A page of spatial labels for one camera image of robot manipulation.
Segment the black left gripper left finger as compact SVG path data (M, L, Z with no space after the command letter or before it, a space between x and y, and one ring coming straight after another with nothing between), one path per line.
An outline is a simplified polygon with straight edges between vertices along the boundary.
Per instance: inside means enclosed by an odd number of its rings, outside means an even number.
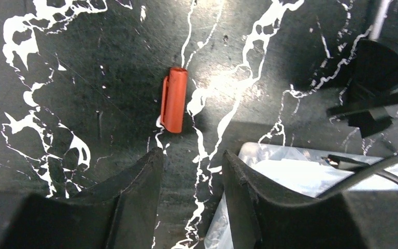
M164 155L156 147L68 199L22 199L0 248L152 248Z

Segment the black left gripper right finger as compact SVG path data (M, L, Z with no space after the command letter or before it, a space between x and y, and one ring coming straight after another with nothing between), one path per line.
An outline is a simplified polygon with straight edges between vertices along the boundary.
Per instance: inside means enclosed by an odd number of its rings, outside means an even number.
M398 248L398 191L350 191L392 165L384 158L315 198L223 154L223 182L234 248Z

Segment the red marker cap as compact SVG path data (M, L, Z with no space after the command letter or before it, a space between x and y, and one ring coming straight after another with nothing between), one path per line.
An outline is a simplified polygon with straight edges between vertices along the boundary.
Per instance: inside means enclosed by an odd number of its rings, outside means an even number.
M182 132L187 82L188 71L182 67L172 67L163 80L161 124L168 132Z

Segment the small white whiteboard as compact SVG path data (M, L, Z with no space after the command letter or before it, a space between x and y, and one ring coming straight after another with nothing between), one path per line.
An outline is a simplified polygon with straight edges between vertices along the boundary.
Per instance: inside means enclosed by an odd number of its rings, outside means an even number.
M387 39L357 44L353 74L343 104L326 110L329 117L346 119L362 138L390 128L394 117L387 108L398 105L398 43Z

